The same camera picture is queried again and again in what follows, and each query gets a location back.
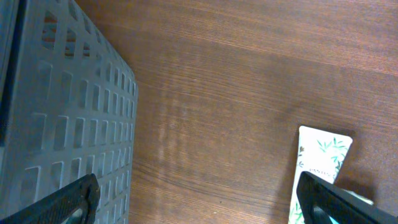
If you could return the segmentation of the grey plastic mesh basket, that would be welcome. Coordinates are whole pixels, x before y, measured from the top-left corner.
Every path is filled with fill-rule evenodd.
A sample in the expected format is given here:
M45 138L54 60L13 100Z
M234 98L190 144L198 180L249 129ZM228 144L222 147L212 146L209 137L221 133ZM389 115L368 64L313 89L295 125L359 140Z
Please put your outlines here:
M94 174L127 223L138 85L75 1L1 2L1 217Z

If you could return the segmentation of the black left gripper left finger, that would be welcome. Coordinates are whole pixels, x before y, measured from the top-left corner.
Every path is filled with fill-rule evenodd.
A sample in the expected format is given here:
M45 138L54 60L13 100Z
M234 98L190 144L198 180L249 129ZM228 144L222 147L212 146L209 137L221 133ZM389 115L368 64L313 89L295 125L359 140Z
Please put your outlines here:
M1 224L88 223L96 220L100 186L87 174L32 205L1 220Z

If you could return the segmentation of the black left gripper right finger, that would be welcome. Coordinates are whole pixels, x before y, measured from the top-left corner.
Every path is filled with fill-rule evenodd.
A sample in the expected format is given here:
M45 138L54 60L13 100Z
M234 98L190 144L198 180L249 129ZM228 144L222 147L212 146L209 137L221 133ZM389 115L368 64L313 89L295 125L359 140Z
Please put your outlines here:
M397 224L397 217L307 171L300 175L297 197L305 224Z

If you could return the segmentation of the white Pantene tube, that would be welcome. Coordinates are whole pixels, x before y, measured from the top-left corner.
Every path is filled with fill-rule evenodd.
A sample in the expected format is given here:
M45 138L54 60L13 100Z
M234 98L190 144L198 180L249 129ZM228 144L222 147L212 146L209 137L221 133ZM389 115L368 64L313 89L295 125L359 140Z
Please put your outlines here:
M299 127L298 153L290 201L289 223L304 222L297 197L297 186L301 173L308 171L331 184L334 183L352 143L353 139L349 136L307 126Z

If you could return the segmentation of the teal tissue pack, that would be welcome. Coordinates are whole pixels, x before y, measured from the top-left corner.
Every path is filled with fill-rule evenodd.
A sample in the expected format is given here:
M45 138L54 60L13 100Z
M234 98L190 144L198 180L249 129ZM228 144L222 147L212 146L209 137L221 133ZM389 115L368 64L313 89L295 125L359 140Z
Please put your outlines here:
M354 197L356 197L356 198L358 198L358 199L360 199L360 200L366 202L366 203L369 204L369 205L374 205L374 202L373 202L372 200L370 200L370 199L368 199L368 198L366 198L366 197L363 197L362 195L359 195L359 194L357 194L357 193L355 193L355 192L353 192L353 191L346 190L346 189L344 189L344 191L347 192L347 193L349 193L350 195L352 195L352 196L354 196Z

